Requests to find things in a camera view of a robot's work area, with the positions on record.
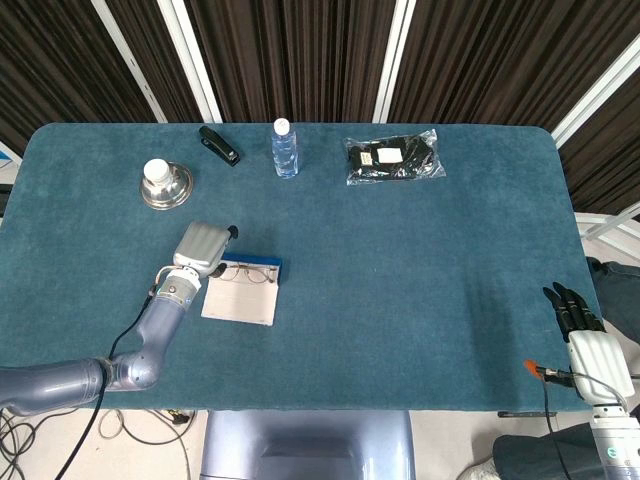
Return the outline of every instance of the white bottle cap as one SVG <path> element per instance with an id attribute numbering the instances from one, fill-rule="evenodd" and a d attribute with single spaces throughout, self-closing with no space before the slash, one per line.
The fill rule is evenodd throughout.
<path id="1" fill-rule="evenodd" d="M 145 164 L 144 176 L 156 185 L 168 185 L 171 183 L 169 164 L 161 158 L 151 159 Z"/>
<path id="2" fill-rule="evenodd" d="M 289 120 L 286 118 L 279 118 L 275 122 L 273 122 L 273 129 L 280 136 L 287 135 L 289 133 Z"/>

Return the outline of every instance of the curtain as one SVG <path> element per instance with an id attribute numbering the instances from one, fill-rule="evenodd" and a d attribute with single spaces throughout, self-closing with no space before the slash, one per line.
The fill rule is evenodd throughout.
<path id="1" fill-rule="evenodd" d="M 156 1 L 107 0 L 129 48 L 169 122 L 202 122 Z"/>
<path id="2" fill-rule="evenodd" d="M 617 214 L 640 201 L 640 70 L 569 138 L 560 156 L 576 211 Z"/>
<path id="3" fill-rule="evenodd" d="M 22 155 L 50 122 L 155 122 L 85 0 L 0 0 L 0 139 Z"/>
<path id="4" fill-rule="evenodd" d="M 370 122 L 394 0 L 191 0 L 229 122 Z"/>
<path id="5" fill-rule="evenodd" d="M 639 32 L 638 0 L 418 0 L 389 121 L 552 130 Z"/>

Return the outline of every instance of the eyeglasses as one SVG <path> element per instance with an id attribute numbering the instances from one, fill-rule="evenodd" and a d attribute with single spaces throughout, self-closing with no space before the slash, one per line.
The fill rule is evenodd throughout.
<path id="1" fill-rule="evenodd" d="M 241 278 L 251 283 L 274 283 L 276 281 L 275 276 L 278 268 L 271 266 L 254 267 L 252 265 L 237 263 L 235 265 L 227 265 L 225 271 L 218 278 L 224 282 L 238 281 L 240 280 L 238 278 L 240 271 L 243 272 Z"/>

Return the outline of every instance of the white floor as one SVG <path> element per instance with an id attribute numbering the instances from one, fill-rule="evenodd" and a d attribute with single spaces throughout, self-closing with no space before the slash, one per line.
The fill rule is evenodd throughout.
<path id="1" fill-rule="evenodd" d="M 5 183 L 3 176 L 7 173 L 13 173 L 15 178 L 14 172 L 0 170 L 0 183 Z M 583 243 L 587 255 L 595 256 L 602 261 L 614 260 L 640 265 L 603 243 Z M 608 330 L 614 331 L 621 339 L 625 357 L 632 365 L 632 371 L 640 372 L 640 346 L 615 332 L 610 325 Z M 640 402 L 640 395 L 636 397 L 629 402 L 630 406 Z M 20 458 L 25 478 L 53 478 L 71 452 L 90 414 L 90 410 L 81 409 L 43 424 L 38 430 L 33 448 Z M 146 440 L 162 441 L 172 438 L 172 432 L 147 412 L 127 410 L 124 415 L 130 430 Z M 200 469 L 206 416 L 206 412 L 199 412 L 193 427 L 183 437 L 190 463 L 190 474 L 194 479 L 198 478 Z M 42 417 L 29 421 L 33 424 Z M 588 412 L 563 413 L 554 420 L 554 427 L 565 428 L 585 422 L 588 418 Z M 493 441 L 500 435 L 511 433 L 540 436 L 547 432 L 545 420 L 542 418 L 499 419 L 495 412 L 420 411 L 411 412 L 411 420 L 418 480 L 455 479 L 467 466 L 488 458 L 491 455 Z M 116 428 L 115 415 L 111 413 L 103 424 L 103 433 L 108 436 L 113 434 Z M 0 457 L 0 473 L 5 466 L 6 462 Z M 188 475 L 184 454 L 178 442 L 165 446 L 145 446 L 131 440 L 124 432 L 115 439 L 105 440 L 99 436 L 97 426 L 94 426 L 65 478 L 175 480 L 186 479 Z"/>

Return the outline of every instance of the plastic bag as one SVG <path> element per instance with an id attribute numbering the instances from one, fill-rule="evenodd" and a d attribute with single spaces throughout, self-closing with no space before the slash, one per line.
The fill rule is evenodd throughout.
<path id="1" fill-rule="evenodd" d="M 347 138 L 344 140 L 349 157 L 347 185 L 444 177 L 437 140 L 435 130 L 367 142 Z"/>

